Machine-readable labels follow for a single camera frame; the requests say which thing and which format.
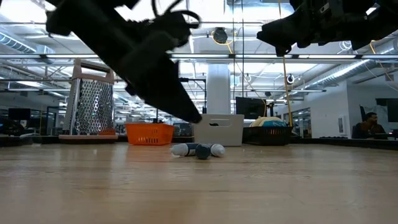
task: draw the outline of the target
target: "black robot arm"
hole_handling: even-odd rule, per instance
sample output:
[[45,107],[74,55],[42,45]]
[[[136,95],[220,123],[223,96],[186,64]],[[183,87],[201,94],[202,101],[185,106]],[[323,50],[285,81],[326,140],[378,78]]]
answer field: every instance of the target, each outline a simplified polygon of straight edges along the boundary
[[[377,4],[377,9],[366,11]],[[295,12],[262,26],[257,38],[275,47],[278,56],[291,46],[350,40],[353,50],[398,29],[398,0],[290,0]]]
[[[178,62],[166,53],[188,42],[190,29],[200,18],[191,11],[172,11],[176,0],[155,18],[125,21],[114,9],[132,9],[139,0],[47,0],[56,10],[47,13],[47,31],[69,35],[74,32],[100,59],[126,81],[126,91],[148,105],[185,121],[197,123],[201,115],[178,81]],[[184,15],[198,22],[187,24]]]

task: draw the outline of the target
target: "wooden surface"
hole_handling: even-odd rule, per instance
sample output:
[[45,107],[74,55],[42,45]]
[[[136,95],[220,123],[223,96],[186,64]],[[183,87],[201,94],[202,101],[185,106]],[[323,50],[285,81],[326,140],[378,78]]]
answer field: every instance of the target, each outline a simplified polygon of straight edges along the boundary
[[1,223],[393,223],[398,152],[321,145],[0,149]]

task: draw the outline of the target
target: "white plastic bin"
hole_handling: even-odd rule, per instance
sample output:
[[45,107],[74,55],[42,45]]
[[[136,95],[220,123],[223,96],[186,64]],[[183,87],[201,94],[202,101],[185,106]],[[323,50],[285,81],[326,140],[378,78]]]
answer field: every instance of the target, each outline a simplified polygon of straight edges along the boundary
[[193,125],[195,143],[241,146],[243,119],[241,114],[203,114],[202,121]]

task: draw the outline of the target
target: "black crate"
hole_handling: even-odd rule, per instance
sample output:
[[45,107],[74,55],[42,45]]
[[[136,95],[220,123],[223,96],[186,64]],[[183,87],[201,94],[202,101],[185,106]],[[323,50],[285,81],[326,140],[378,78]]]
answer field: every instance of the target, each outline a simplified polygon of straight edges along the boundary
[[291,127],[243,128],[243,143],[259,146],[285,146],[290,142]]

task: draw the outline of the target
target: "orange plastic basket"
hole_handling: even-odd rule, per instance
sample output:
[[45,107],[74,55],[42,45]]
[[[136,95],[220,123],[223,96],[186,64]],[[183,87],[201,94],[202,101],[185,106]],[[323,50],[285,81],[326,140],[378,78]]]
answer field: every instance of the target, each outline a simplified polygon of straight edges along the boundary
[[168,124],[125,124],[129,144],[163,146],[171,144],[174,126]]

